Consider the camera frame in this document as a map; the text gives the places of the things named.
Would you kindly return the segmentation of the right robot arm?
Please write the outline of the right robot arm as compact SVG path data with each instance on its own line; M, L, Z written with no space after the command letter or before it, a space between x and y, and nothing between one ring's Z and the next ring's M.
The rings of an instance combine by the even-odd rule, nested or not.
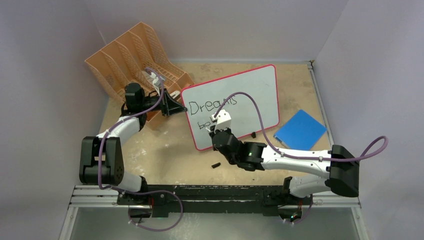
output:
M246 171L289 170L303 177L287 177L280 196L288 204L311 194L331 191L348 198L359 196L360 163L341 145L331 150L305 151L278 148L260 142L242 142L228 128L209 132L212 147L230 165Z

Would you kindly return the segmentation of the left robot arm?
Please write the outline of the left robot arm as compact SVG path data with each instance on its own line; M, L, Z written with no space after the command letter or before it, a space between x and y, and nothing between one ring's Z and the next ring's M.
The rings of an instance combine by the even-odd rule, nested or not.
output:
M163 86L156 95L145 94L141 85L135 82L125 86L124 90L125 101L118 121L105 132L82 140L79 180L100 189L130 192L130 199L142 205L149 199L147 181L143 176L125 170L122 146L144 128L149 112L160 111L167 117L185 113L187 108L173 99Z

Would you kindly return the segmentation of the pink-framed whiteboard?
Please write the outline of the pink-framed whiteboard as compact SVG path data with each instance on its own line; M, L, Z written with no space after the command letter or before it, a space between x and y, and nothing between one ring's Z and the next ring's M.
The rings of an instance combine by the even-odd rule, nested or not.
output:
M229 113L231 131L238 138L280 123L277 69L273 64L186 87L181 97L198 151L212 147L207 130L214 125L211 117L220 105Z

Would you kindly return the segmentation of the black marker cap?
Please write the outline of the black marker cap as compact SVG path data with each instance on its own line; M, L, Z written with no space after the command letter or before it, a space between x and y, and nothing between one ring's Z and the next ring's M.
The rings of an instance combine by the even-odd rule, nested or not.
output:
M219 167L220 165L221 165L221 163L220 163L220 162L218 162L218 163L215 163L215 164L211 165L211 167L212 167L213 169L215 169L215 168Z

